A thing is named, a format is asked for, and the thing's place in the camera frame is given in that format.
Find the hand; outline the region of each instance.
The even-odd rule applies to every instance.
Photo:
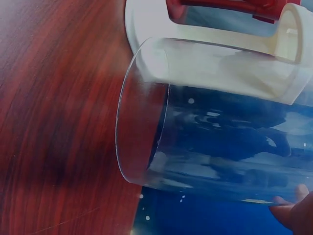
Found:
[[[279,206],[270,207],[274,217],[294,235],[313,235],[313,192],[309,193],[305,185],[299,185],[296,190],[296,204],[276,197]]]

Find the wood grain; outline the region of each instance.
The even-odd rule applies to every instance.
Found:
[[[0,2],[0,234],[129,234],[115,115],[125,0]]]

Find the table surface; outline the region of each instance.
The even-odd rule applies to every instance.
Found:
[[[0,3],[0,234],[129,234],[115,115],[125,0]]]

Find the clear plastic pitcher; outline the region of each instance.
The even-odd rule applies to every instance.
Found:
[[[295,201],[313,189],[312,68],[221,45],[148,39],[116,121],[131,183],[221,200]]]

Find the red handle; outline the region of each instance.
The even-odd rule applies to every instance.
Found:
[[[207,6],[250,13],[254,18],[269,23],[279,19],[283,7],[289,2],[301,4],[301,0],[167,0],[170,13],[169,5],[175,9],[182,5]]]

